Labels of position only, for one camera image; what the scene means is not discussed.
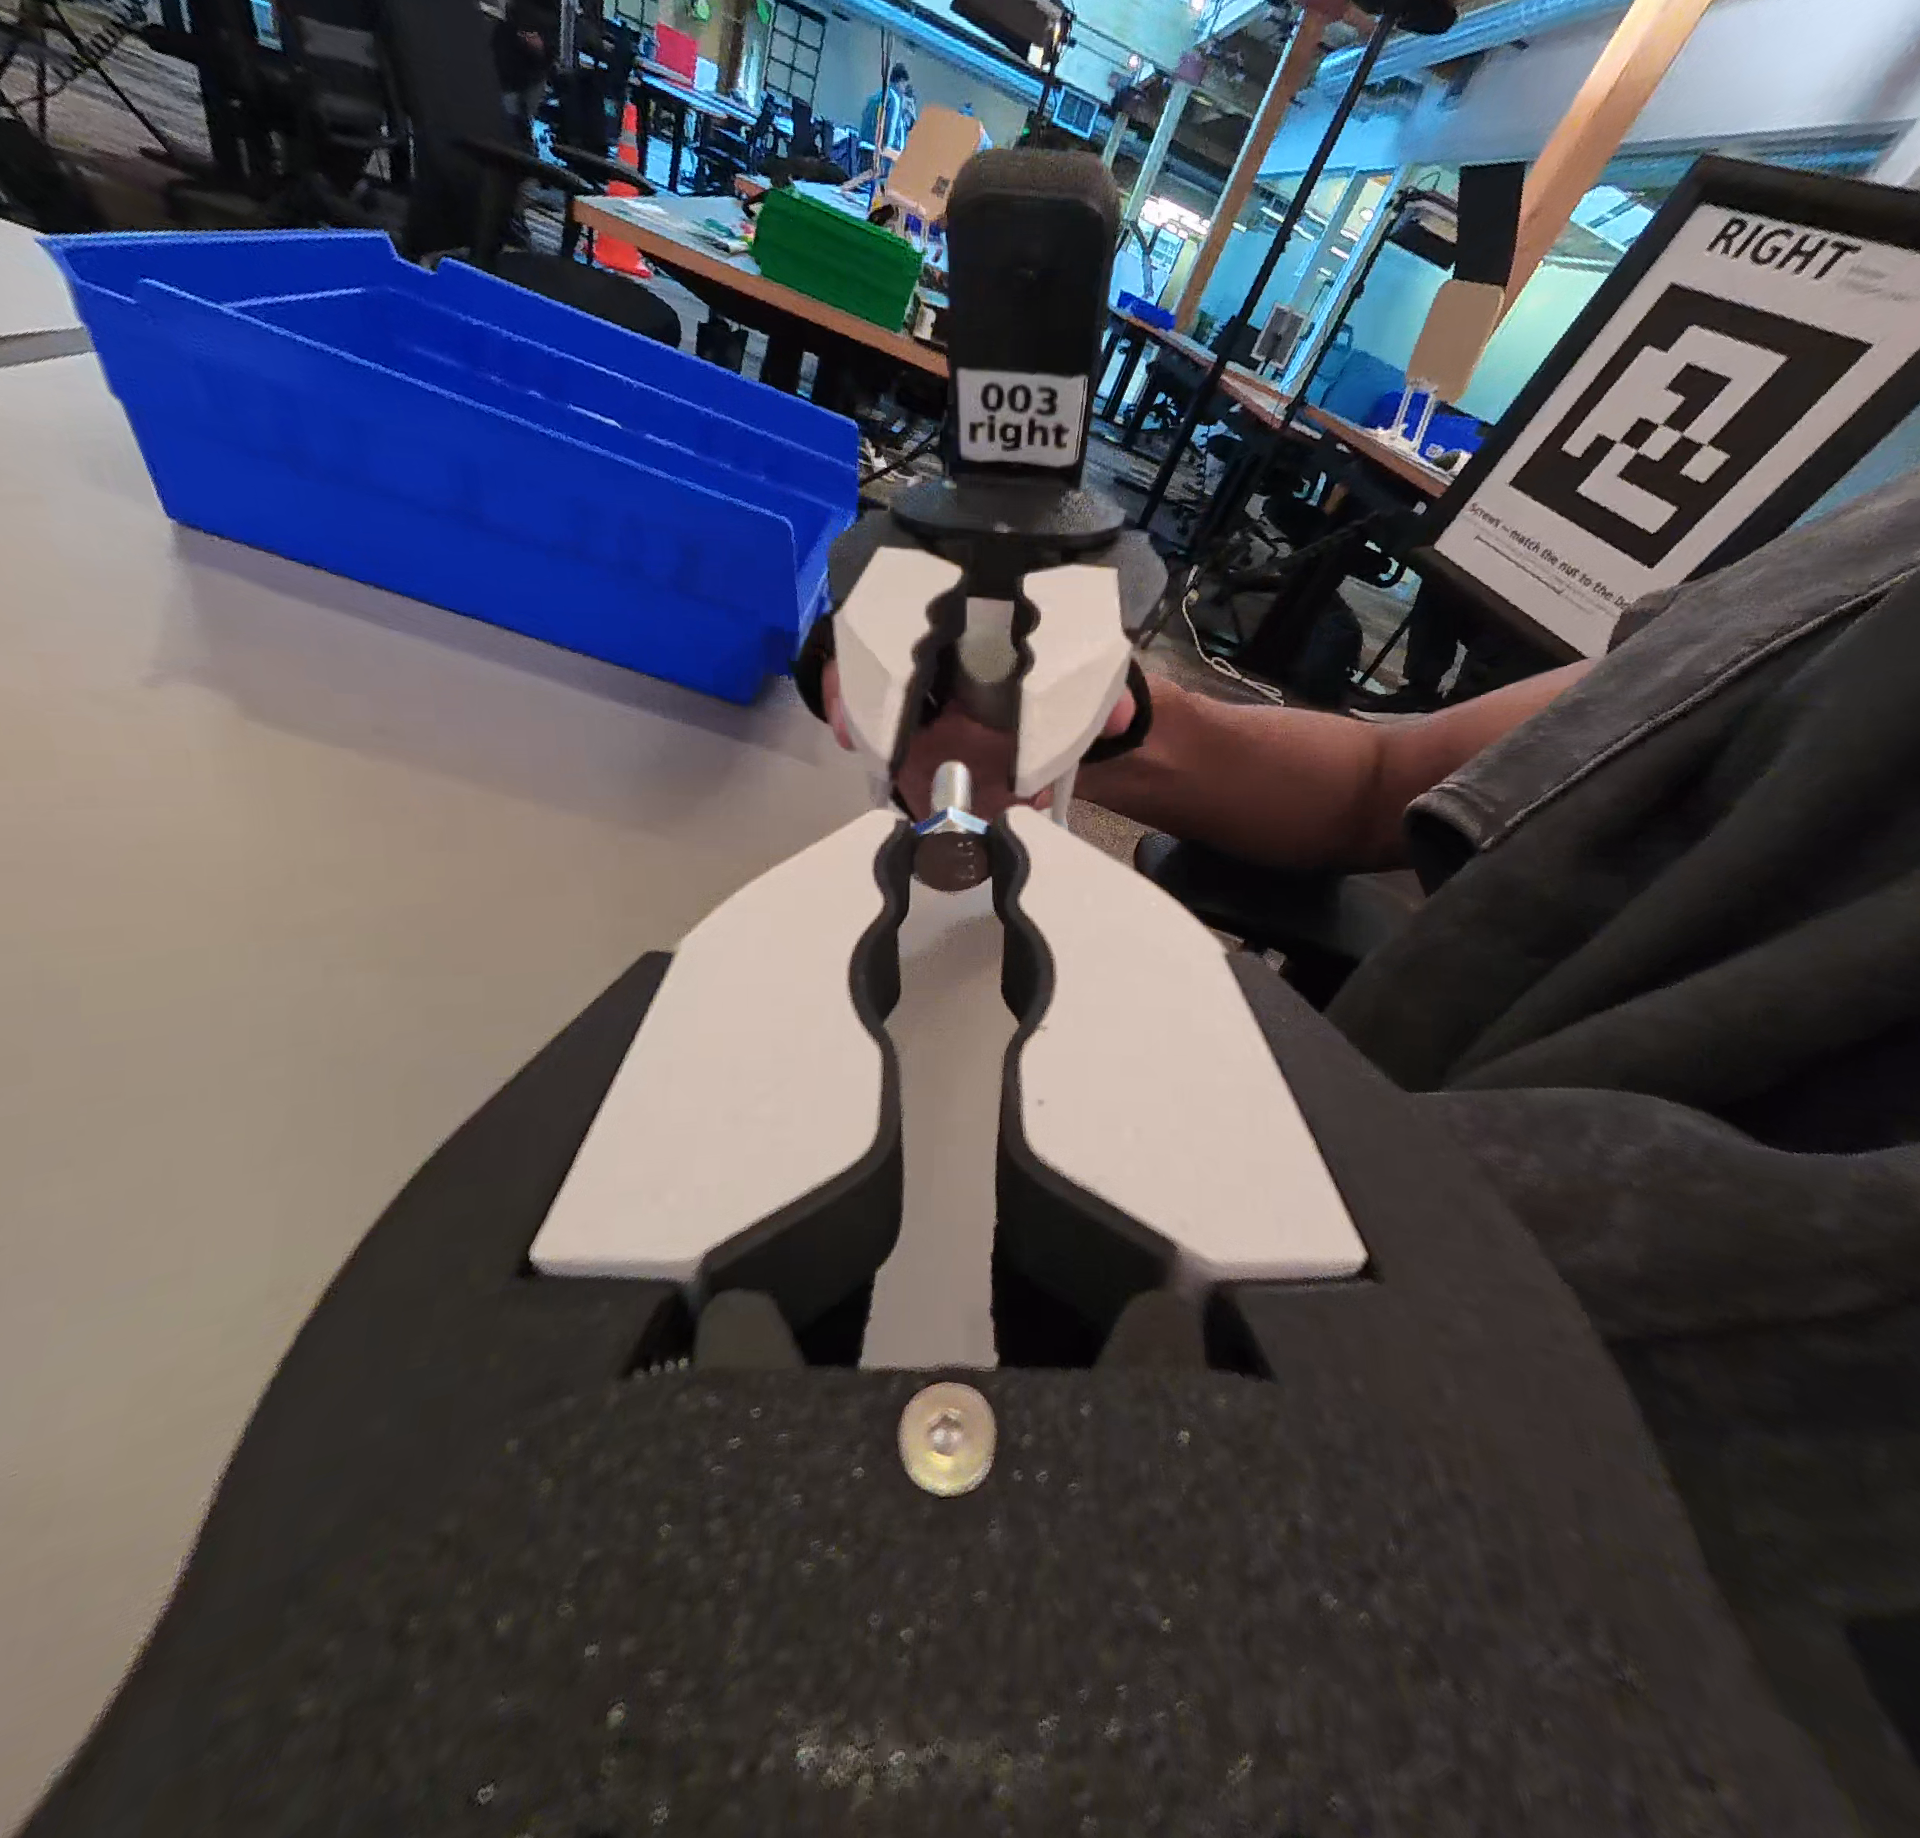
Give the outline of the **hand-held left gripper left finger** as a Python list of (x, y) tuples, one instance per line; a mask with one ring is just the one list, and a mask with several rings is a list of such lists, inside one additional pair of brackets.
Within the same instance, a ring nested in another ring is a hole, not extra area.
[(900, 1237), (911, 829), (870, 811), (680, 942), (530, 1244), (546, 1280), (745, 1293), (805, 1336)]

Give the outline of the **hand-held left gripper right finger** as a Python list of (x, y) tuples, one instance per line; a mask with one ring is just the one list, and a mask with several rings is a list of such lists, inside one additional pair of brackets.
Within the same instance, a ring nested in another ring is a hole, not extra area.
[(1036, 813), (995, 828), (995, 910), (997, 1365), (1274, 1366), (1254, 1304), (1371, 1255), (1227, 951)]

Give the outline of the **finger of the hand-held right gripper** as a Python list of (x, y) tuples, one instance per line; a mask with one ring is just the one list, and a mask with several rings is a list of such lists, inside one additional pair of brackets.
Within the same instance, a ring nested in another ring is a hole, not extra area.
[(838, 711), (879, 805), (896, 784), (938, 658), (966, 620), (965, 569), (909, 546), (877, 546), (833, 615)]
[(1012, 732), (1004, 813), (1039, 799), (1063, 817), (1080, 762), (1104, 738), (1134, 661), (1118, 572), (1058, 563), (1026, 572), (1016, 592)]

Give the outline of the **blue plastic bin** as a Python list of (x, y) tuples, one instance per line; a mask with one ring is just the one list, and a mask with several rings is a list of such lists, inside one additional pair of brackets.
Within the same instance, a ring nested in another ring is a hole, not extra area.
[(825, 609), (850, 421), (379, 234), (42, 247), (181, 528), (730, 702)]

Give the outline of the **person's right forearm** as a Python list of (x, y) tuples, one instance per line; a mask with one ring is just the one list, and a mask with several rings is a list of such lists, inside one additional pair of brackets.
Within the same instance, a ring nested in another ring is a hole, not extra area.
[(1223, 702), (1195, 708), (1170, 829), (1256, 865), (1380, 873), (1407, 863), (1407, 813), (1539, 718), (1591, 666), (1562, 666), (1396, 723)]

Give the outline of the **grey desk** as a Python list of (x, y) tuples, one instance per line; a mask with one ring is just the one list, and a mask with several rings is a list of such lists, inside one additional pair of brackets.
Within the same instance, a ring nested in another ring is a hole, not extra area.
[(4, 1833), (376, 1212), (629, 962), (842, 826), (737, 710), (179, 530), (4, 228)]

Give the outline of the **person's right hand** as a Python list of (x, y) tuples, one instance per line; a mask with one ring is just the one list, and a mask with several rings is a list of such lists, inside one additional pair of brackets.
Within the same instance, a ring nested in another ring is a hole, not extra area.
[[(1164, 675), (1142, 675), (1134, 688), (1146, 691), (1153, 708), (1144, 741), (1106, 761), (1085, 758), (1075, 771), (1073, 795), (1110, 814), (1153, 826), (1154, 793), (1175, 773), (1171, 748), (1178, 743), (1180, 724), (1192, 718), (1194, 697)], [(1050, 795), (1026, 799), (1016, 795), (1013, 761), (1016, 740), (1012, 732), (974, 723), (955, 702), (950, 702), (931, 721), (920, 724), (900, 770), (880, 773), (879, 789), (896, 799), (900, 813), (920, 820), (931, 813), (934, 773), (947, 762), (959, 762), (973, 781), (974, 814), (992, 820), (1016, 803), (1050, 807)]]

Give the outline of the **tan board stand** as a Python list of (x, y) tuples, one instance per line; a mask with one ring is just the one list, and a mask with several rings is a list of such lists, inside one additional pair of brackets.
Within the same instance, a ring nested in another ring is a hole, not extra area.
[(982, 150), (983, 122), (950, 105), (925, 105), (880, 189), (880, 202), (931, 228), (947, 219), (957, 174)]
[(1407, 362), (1404, 432), (1425, 431), (1435, 408), (1462, 398), (1485, 345), (1499, 325), (1502, 308), (1499, 283), (1453, 276), (1435, 289)]

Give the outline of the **green crate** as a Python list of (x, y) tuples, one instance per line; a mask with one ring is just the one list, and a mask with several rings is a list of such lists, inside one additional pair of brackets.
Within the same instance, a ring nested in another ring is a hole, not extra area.
[(922, 250), (896, 230), (800, 191), (756, 200), (749, 255), (758, 276), (842, 315), (900, 332), (924, 270)]

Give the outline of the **thin wooden pillar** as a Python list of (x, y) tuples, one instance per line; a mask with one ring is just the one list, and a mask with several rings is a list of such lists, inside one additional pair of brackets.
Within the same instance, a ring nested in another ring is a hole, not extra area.
[(1312, 78), (1321, 53), (1326, 27), (1334, 17), (1336, 8), (1333, 8), (1330, 2), (1320, 0), (1310, 0), (1298, 13), (1286, 42), (1283, 59), (1267, 82), (1260, 107), (1252, 118), (1252, 127), (1237, 152), (1223, 193), (1215, 203), (1208, 232), (1197, 244), (1184, 289), (1171, 308), (1171, 329), (1176, 332), (1190, 332), (1194, 325), (1201, 295), (1208, 289), (1213, 272), (1235, 232), (1235, 224), (1241, 219), (1245, 203), (1258, 184), (1260, 166), (1280, 134), (1287, 109)]

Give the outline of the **black studio light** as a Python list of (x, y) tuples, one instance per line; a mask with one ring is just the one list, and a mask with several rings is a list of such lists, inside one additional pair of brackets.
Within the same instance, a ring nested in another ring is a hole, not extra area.
[(1029, 66), (1054, 74), (1071, 36), (1066, 0), (947, 0), (988, 42)]

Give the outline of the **brown wooden table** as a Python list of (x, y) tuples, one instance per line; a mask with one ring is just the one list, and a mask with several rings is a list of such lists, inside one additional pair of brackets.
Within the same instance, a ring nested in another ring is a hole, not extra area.
[(1330, 439), (1354, 452), (1357, 458), (1375, 465), (1394, 482), (1412, 486), (1412, 491), (1427, 502), (1445, 499), (1449, 496), (1453, 475), (1431, 460), (1421, 458), (1417, 451), (1407, 451), (1396, 438), (1391, 438), (1385, 431), (1366, 431), (1321, 408), (1298, 405), (1297, 409), (1287, 409), (1289, 401), (1280, 386), (1262, 382), (1245, 366), (1215, 362), (1213, 353), (1184, 334), (1149, 324), (1135, 310), (1110, 310), (1106, 359), (1112, 361), (1116, 349), (1130, 352), (1130, 364), (1138, 364), (1140, 353), (1151, 349), (1171, 353), (1205, 373), (1219, 369), (1219, 386), (1227, 393), (1229, 402), (1250, 412), (1260, 424), (1277, 432), (1292, 431), (1297, 436)]
[(766, 339), (786, 339), (804, 352), (825, 348), (836, 359), (885, 359), (911, 373), (944, 384), (947, 353), (906, 332), (885, 332), (842, 315), (800, 292), (758, 276), (749, 250), (727, 253), (717, 239), (688, 224), (680, 202), (661, 198), (578, 195), (569, 208), (597, 240), (632, 244), (643, 258), (706, 303), (751, 308), (749, 322)]

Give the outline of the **black office chair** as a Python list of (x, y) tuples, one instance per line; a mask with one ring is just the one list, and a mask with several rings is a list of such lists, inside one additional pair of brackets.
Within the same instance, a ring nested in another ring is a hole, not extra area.
[(424, 265), (463, 261), (620, 330), (680, 348), (681, 322), (651, 289), (565, 248), (533, 253), (512, 240), (522, 195), (535, 184), (563, 198), (563, 242), (581, 232), (576, 200), (604, 195), (612, 182), (641, 195), (653, 186), (602, 152), (560, 145), (557, 163), (539, 156), (532, 138), (509, 122), (492, 27), (479, 0), (373, 5), (374, 36), (396, 80), (413, 148), (399, 253)]

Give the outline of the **thick wooden pillar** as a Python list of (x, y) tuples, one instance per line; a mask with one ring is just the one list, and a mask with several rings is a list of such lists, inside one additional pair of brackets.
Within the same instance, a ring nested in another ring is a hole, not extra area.
[(1539, 160), (1527, 170), (1504, 308), (1515, 304), (1581, 198), (1617, 154), (1711, 2), (1717, 0), (1632, 0), (1621, 13)]

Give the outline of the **black framed marker sign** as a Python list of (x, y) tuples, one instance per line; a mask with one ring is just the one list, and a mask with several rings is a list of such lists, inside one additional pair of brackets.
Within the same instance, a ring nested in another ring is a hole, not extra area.
[(1790, 530), (1917, 397), (1917, 193), (1701, 156), (1407, 563), (1553, 663)]

